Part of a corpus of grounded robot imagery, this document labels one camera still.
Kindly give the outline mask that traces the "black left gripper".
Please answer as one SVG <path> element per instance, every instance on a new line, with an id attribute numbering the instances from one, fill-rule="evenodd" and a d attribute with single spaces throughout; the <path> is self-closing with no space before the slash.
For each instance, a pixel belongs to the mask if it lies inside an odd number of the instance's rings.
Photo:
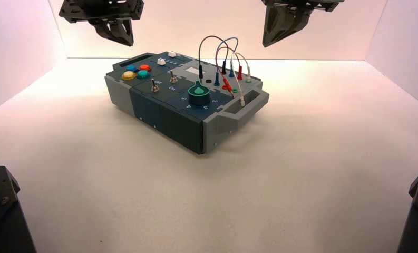
<path id="1" fill-rule="evenodd" d="M 139 20 L 144 1 L 64 1 L 59 16 L 69 23 L 89 21 L 97 34 L 107 40 L 125 45 L 134 44 L 131 20 Z"/>

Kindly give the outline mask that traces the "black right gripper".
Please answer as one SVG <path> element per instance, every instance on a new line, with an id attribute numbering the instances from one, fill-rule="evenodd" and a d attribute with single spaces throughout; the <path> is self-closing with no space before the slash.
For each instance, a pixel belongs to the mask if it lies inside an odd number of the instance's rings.
<path id="1" fill-rule="evenodd" d="M 302 30 L 313 10 L 332 12 L 344 0 L 262 0 L 266 6 L 263 41 L 269 47 Z"/>

